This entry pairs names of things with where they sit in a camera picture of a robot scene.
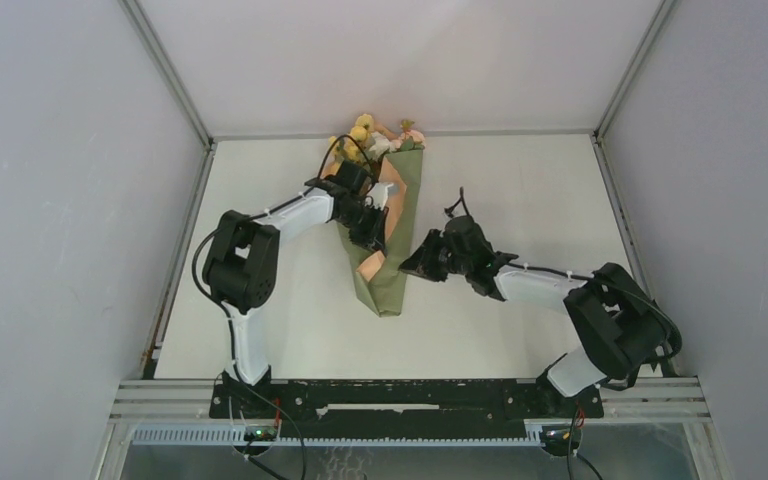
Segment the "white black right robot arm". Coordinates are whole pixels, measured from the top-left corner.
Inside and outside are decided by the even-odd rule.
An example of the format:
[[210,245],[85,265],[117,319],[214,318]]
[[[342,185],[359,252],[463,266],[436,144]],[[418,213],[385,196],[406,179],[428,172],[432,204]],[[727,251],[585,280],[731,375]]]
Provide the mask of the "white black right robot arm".
[[539,406],[552,416],[565,415],[590,387],[634,386],[642,365],[667,361],[683,346],[674,321],[621,265],[577,273],[521,263],[495,249],[470,215],[430,230],[399,269],[432,282],[460,275],[483,297],[566,315],[580,345],[544,370],[537,391]]

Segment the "orange wrapping paper sheet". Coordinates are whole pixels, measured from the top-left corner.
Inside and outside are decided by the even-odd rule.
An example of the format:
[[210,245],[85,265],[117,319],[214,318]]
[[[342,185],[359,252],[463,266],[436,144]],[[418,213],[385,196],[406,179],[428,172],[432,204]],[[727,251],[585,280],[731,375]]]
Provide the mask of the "orange wrapping paper sheet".
[[348,230],[336,229],[350,264],[356,298],[374,315],[395,317],[402,313],[407,275],[399,270],[412,254],[412,239],[421,190],[422,149],[391,152],[383,158],[380,179],[398,192],[387,200],[385,251],[372,253],[353,245]]

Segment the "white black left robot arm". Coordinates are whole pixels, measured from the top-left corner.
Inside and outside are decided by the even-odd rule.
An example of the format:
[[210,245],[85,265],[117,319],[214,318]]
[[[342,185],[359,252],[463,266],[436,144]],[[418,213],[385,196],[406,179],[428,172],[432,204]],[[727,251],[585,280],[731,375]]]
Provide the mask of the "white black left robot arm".
[[260,381],[269,373],[261,310],[276,283],[281,247],[307,230],[335,222],[352,244],[384,253],[388,202],[400,191],[395,182],[375,179],[353,163],[306,182],[303,191],[255,215],[226,211],[200,243],[208,251],[191,273],[197,288],[225,314],[230,361],[226,373],[241,382],[234,404],[250,417],[271,407],[271,388]]

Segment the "yellow fake flower bunch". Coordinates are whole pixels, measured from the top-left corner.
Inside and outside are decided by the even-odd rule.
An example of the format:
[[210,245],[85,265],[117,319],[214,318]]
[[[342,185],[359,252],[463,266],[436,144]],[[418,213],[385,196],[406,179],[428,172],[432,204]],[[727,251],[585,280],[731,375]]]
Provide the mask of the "yellow fake flower bunch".
[[328,140],[328,154],[334,163],[350,163],[363,165],[369,160],[367,149],[371,142],[374,117],[371,114],[361,114],[347,134],[332,136]]

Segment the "peach white fake flower bunch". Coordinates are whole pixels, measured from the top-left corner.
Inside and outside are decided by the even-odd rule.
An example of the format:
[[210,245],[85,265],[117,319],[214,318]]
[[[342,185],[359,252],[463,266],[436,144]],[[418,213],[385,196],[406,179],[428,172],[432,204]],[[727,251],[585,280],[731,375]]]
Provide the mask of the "peach white fake flower bunch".
[[398,131],[387,128],[380,122],[374,122],[369,131],[367,152],[371,157],[380,159],[389,153],[424,150],[426,137],[415,128],[416,122],[403,119]]

